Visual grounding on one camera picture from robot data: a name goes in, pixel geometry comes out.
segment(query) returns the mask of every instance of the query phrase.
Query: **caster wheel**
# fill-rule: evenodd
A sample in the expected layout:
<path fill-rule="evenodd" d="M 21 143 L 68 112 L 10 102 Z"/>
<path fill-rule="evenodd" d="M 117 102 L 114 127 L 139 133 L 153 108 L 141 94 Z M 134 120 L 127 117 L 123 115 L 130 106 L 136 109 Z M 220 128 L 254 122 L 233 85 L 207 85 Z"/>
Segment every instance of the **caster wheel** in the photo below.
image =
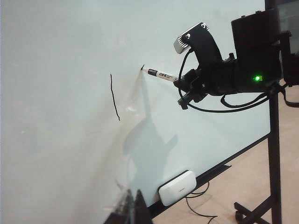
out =
<path fill-rule="evenodd" d="M 240 221 L 242 221 L 243 220 L 243 214 L 241 213 L 241 212 L 239 212 L 239 211 L 235 211 L 235 219 L 238 221 L 238 222 L 240 222 Z"/>

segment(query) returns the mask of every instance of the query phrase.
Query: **whiteboard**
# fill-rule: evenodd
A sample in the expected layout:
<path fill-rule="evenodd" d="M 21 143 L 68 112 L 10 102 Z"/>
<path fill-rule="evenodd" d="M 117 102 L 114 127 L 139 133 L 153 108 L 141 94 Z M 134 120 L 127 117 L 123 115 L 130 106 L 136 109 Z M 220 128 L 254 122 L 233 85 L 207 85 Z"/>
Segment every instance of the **whiteboard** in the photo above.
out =
<path fill-rule="evenodd" d="M 162 183 L 186 169 L 200 175 L 270 131 L 268 103 L 231 114 L 183 111 L 172 83 L 140 72 L 145 64 L 177 75 L 183 55 L 173 42 L 201 21 L 226 58 L 231 20 L 264 9 L 262 0 L 1 7 L 2 223 L 101 223 L 117 183 L 141 189 L 150 206 Z M 190 56 L 184 73 L 197 65 Z M 200 106 L 225 109 L 211 96 Z"/>

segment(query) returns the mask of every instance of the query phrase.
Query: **white device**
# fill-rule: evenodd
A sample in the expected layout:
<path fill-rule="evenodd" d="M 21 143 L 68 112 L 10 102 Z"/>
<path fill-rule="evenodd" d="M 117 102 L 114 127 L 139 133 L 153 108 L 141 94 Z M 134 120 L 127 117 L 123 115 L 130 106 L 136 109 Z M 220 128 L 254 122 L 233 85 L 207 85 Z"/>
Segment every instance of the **white device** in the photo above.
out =
<path fill-rule="evenodd" d="M 164 206 L 169 206 L 182 199 L 196 187 L 196 176 L 193 171 L 186 170 L 178 176 L 172 178 L 158 188 L 161 202 Z"/>

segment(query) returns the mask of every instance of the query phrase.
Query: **black cable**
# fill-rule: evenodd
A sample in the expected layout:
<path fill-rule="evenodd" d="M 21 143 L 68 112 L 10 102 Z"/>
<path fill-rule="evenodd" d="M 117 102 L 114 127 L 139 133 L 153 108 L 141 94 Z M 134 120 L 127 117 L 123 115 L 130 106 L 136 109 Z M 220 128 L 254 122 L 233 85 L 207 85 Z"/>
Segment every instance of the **black cable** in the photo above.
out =
<path fill-rule="evenodd" d="M 208 181 L 207 182 L 207 187 L 206 187 L 206 189 L 204 191 L 202 191 L 202 192 L 191 192 L 190 194 L 196 195 L 196 196 L 186 196 L 186 198 L 199 197 L 199 196 L 203 195 L 204 193 L 206 193 L 206 191 L 209 189 L 209 187 L 210 187 L 210 182 Z"/>
<path fill-rule="evenodd" d="M 262 99 L 262 98 L 264 98 L 264 97 L 266 97 L 266 96 L 267 96 L 266 93 L 262 93 L 262 94 L 258 95 L 254 100 L 252 100 L 252 101 L 250 101 L 250 102 L 248 102 L 248 103 L 241 104 L 241 105 L 231 105 L 231 104 L 229 104 L 229 103 L 227 103 L 227 102 L 225 101 L 225 97 L 226 97 L 226 95 L 223 95 L 222 98 L 221 98 L 221 100 L 220 100 L 220 102 L 221 102 L 224 106 L 229 107 L 229 108 L 240 108 L 240 107 L 249 106 L 249 105 L 255 103 L 256 101 L 258 101 L 258 100 L 260 100 L 260 99 Z"/>
<path fill-rule="evenodd" d="M 180 95 L 181 98 L 183 98 L 182 91 L 181 91 L 181 89 L 180 89 L 180 81 L 181 81 L 181 77 L 182 77 L 182 72 L 183 72 L 184 65 L 185 65 L 185 63 L 186 63 L 186 59 L 187 59 L 187 57 L 189 56 L 189 54 L 192 53 L 192 52 L 193 52 L 193 50 L 190 49 L 190 50 L 186 53 L 186 55 L 185 55 L 185 57 L 184 57 L 184 59 L 183 59 L 183 63 L 182 63 L 181 69 L 180 69 L 180 71 L 179 71 L 179 75 L 178 75 L 178 93 L 179 93 L 179 95 Z M 255 107 L 255 106 L 258 106 L 258 105 L 260 105 L 260 104 L 266 102 L 268 99 L 269 99 L 269 98 L 267 97 L 267 98 L 265 98 L 265 99 L 263 99 L 263 100 L 261 100 L 261 101 L 255 103 L 255 104 L 252 104 L 252 105 L 249 105 L 249 106 L 246 106 L 246 107 L 243 107 L 243 108 L 234 109 L 234 110 L 206 110 L 206 109 L 202 109 L 202 108 L 196 107 L 196 106 L 194 106 L 194 105 L 192 105 L 192 104 L 187 104 L 187 105 L 190 106 L 191 108 L 195 109 L 195 110 L 202 111 L 202 112 L 210 112 L 210 113 L 231 113 L 231 112 L 245 111 L 245 110 L 247 110 L 247 109 L 253 108 L 253 107 Z"/>
<path fill-rule="evenodd" d="M 199 196 L 203 195 L 203 194 L 209 189 L 210 182 L 208 182 L 207 184 L 208 184 L 208 185 L 207 185 L 207 188 L 206 188 L 203 192 L 199 192 L 200 195 L 198 195 L 198 196 L 193 196 L 193 197 L 199 197 Z M 198 215 L 198 216 L 202 216 L 202 217 L 211 218 L 207 224 L 209 224 L 214 218 L 218 217 L 218 216 L 203 215 L 203 214 L 200 214 L 200 213 L 196 212 L 193 208 L 191 208 L 191 206 L 190 206 L 190 204 L 189 204 L 189 202 L 188 202 L 188 198 L 193 198 L 193 197 L 185 197 L 185 198 L 186 198 L 186 202 L 187 202 L 187 205 L 188 205 L 189 209 L 190 209 L 194 214 L 196 214 L 196 215 Z"/>
<path fill-rule="evenodd" d="M 299 108 L 299 103 L 295 103 L 295 102 L 290 102 L 286 99 L 286 92 L 285 92 L 285 88 L 288 86 L 288 84 L 284 84 L 281 88 L 281 93 L 282 95 L 284 96 L 284 100 L 285 100 L 285 104 L 287 106 L 290 106 L 290 107 L 295 107 L 295 108 Z"/>

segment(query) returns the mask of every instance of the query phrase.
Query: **metal stand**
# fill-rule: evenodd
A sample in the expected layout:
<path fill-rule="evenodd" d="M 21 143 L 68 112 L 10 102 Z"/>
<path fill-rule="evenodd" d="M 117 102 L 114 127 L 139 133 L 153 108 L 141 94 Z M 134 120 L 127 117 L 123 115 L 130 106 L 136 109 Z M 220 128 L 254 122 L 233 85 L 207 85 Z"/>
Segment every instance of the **metal stand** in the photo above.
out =
<path fill-rule="evenodd" d="M 281 190 L 280 190 L 280 157 L 279 157 L 279 120 L 278 120 L 278 94 L 269 99 L 270 105 L 270 126 L 271 131 L 268 136 L 269 153 L 269 174 L 271 195 L 250 211 L 235 202 L 236 220 L 239 224 L 269 224 L 261 218 L 269 209 L 272 213 L 272 224 L 281 224 Z"/>

